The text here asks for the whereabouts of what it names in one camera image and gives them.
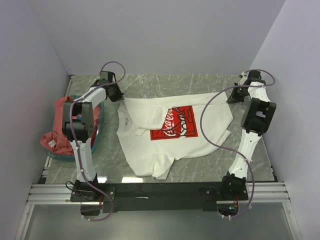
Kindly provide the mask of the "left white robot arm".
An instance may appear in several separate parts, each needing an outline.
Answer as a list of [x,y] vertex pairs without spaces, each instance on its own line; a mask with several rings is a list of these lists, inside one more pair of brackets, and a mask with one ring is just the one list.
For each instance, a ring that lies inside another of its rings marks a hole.
[[124,94],[115,73],[101,71],[86,93],[63,105],[61,129],[72,147],[77,171],[72,194],[88,201],[103,195],[93,165],[91,141],[96,131],[94,109],[107,99],[117,102],[124,99]]

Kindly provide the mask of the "white Coca-Cola t-shirt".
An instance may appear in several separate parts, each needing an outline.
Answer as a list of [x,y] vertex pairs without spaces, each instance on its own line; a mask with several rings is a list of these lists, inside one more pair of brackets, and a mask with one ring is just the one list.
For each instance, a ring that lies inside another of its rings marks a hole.
[[165,180],[175,160],[213,153],[230,135],[227,95],[214,93],[120,101],[116,132],[138,177]]

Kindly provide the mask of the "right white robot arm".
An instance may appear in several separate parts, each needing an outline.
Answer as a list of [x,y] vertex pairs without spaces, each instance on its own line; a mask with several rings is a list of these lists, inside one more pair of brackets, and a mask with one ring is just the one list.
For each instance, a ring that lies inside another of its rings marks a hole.
[[247,96],[250,97],[250,104],[240,123],[241,140],[235,152],[235,159],[219,187],[221,197],[226,200],[232,200],[245,193],[249,162],[262,135],[268,131],[277,108],[276,103],[267,95],[266,87],[269,85],[262,79],[261,73],[270,75],[262,69],[243,72],[239,76],[239,83],[234,84],[227,99],[227,103],[235,104],[244,102]]

